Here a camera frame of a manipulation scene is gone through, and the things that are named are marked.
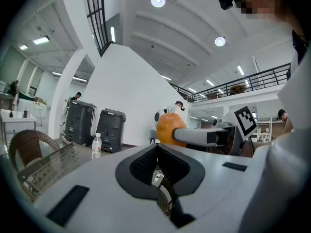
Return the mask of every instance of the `orange ball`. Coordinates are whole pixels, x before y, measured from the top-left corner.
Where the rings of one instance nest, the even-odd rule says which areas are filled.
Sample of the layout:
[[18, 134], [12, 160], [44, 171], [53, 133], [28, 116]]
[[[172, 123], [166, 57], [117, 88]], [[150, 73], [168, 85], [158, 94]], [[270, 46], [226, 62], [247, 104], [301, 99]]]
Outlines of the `orange ball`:
[[159, 118], [156, 134], [161, 143], [185, 147], [187, 144], [173, 139], [174, 129], [186, 129], [183, 119], [175, 113], [166, 113]]

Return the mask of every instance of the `metal railing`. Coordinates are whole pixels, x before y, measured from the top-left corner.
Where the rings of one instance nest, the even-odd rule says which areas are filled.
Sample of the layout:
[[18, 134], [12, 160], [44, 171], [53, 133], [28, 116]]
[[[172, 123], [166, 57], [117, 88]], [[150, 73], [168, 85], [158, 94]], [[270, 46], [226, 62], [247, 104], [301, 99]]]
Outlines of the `metal railing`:
[[189, 92], [174, 84], [171, 85], [186, 101], [191, 103], [204, 102], [286, 83], [286, 73], [290, 66], [291, 63], [287, 63], [197, 93]]
[[86, 9], [97, 50], [102, 56], [110, 45], [106, 28], [104, 0], [87, 0]]

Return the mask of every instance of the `plastic water bottle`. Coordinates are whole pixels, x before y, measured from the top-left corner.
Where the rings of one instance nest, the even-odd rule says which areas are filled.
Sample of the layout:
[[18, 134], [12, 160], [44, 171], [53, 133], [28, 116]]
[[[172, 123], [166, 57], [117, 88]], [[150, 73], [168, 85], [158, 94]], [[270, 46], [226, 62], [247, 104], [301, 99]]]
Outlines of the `plastic water bottle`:
[[101, 157], [102, 140], [101, 133], [96, 133], [92, 144], [92, 160]]

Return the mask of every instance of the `ceiling light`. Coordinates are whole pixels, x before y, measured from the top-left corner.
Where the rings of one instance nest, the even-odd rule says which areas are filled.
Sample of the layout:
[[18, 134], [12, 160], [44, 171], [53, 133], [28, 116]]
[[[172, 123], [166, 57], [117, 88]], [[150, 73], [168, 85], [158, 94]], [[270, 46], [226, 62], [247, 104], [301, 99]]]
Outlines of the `ceiling light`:
[[170, 79], [170, 78], [168, 78], [168, 77], [165, 77], [165, 76], [163, 76], [163, 75], [161, 75], [164, 79], [166, 79], [166, 80], [172, 80], [172, 79]]
[[22, 45], [22, 46], [20, 46], [19, 47], [21, 50], [26, 50], [27, 48], [28, 48], [28, 46], [27, 45]]
[[42, 38], [39, 38], [37, 40], [34, 40], [34, 43], [36, 45], [39, 45], [39, 44], [42, 44], [42, 43], [45, 43], [45, 42], [48, 42], [50, 40], [50, 38], [48, 38], [47, 36], [44, 36]]
[[74, 79], [74, 80], [79, 80], [79, 81], [83, 81], [83, 82], [87, 82], [87, 80], [80, 79], [80, 78], [76, 78], [76, 77], [73, 77], [72, 79]]
[[244, 72], [243, 72], [241, 66], [238, 66], [238, 69], [239, 69], [240, 73], [241, 73], [242, 75], [244, 75]]
[[154, 7], [160, 8], [160, 7], [163, 7], [165, 5], [165, 0], [151, 0], [151, 4]]
[[218, 47], [222, 47], [225, 44], [225, 38], [217, 37], [216, 40], [215, 40], [215, 44]]
[[113, 42], [116, 42], [115, 28], [114, 28], [114, 27], [111, 27], [110, 30], [111, 30], [111, 40], [112, 40]]
[[206, 82], [209, 83], [211, 86], [214, 86], [214, 84], [211, 81], [206, 80]]

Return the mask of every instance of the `white column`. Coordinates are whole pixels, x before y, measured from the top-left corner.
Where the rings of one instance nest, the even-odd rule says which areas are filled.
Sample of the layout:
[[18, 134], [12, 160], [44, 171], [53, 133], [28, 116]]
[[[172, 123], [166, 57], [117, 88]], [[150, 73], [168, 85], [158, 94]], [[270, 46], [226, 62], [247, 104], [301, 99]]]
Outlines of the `white column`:
[[27, 85], [26, 95], [28, 95], [31, 83], [33, 82], [33, 79], [34, 79], [34, 76], [35, 76], [35, 72], [37, 71], [37, 69], [38, 69], [38, 66], [35, 66], [35, 68], [33, 70], [33, 73], [31, 74], [31, 77], [29, 79], [28, 85]]
[[21, 65], [21, 68], [20, 68], [20, 70], [19, 70], [18, 76], [17, 76], [17, 78], [16, 78], [16, 80], [18, 80], [18, 82], [20, 82], [21, 77], [22, 77], [23, 74], [24, 74], [25, 68], [26, 68], [26, 66], [28, 65], [28, 62], [29, 62], [29, 59], [26, 59], [26, 60], [24, 60], [23, 64]]
[[228, 112], [229, 112], [229, 106], [224, 106], [224, 114], [223, 114], [223, 116], [225, 114], [227, 114]]
[[60, 121], [62, 115], [63, 101], [65, 98], [65, 92], [69, 89], [69, 85], [71, 83], [72, 77], [77, 71], [80, 63], [83, 61], [86, 56], [86, 51], [84, 49], [78, 49], [70, 58], [67, 63], [62, 76], [60, 77], [57, 87], [55, 89], [51, 112], [49, 118], [49, 137], [52, 139], [58, 139], [60, 134]]

